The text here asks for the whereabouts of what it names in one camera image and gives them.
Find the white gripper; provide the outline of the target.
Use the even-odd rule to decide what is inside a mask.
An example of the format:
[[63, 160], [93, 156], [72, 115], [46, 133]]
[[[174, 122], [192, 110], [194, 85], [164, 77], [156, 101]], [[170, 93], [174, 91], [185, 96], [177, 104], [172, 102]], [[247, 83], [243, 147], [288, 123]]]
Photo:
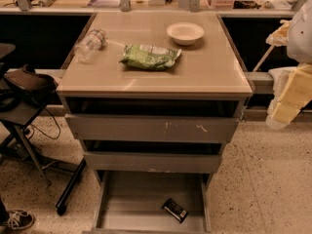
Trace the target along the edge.
[[[265, 42], [274, 47], [287, 46], [290, 20], [281, 19], [281, 26], [273, 31]], [[273, 77], [273, 95], [266, 117], [266, 125], [281, 130], [291, 123], [300, 110], [312, 100], [312, 65], [270, 69]]]

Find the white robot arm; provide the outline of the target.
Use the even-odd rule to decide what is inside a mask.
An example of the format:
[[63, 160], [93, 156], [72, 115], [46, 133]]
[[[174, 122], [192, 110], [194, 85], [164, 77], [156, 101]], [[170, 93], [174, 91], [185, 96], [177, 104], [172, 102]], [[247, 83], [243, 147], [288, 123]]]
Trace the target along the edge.
[[273, 77], [273, 95], [266, 125], [273, 130], [285, 128], [300, 110], [312, 100], [312, 0], [306, 0], [292, 20], [282, 20], [266, 43], [287, 47], [287, 55], [297, 67], [269, 70]]

